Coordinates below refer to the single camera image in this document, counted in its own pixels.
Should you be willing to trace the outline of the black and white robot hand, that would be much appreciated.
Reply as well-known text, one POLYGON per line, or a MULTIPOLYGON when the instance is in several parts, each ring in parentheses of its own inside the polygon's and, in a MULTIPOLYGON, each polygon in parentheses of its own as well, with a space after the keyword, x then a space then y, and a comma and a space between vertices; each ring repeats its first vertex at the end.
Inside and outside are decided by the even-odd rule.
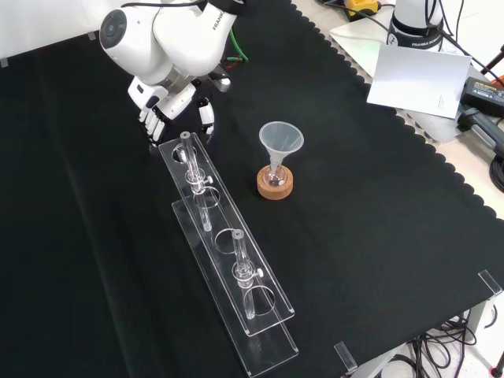
POLYGON ((219 82, 221 78, 210 74, 193 79, 179 92, 169 92, 162 85, 150 86, 135 76, 128 87, 128 95, 139 108, 139 122, 150 145, 158 147, 172 122, 195 100, 202 81, 219 82))

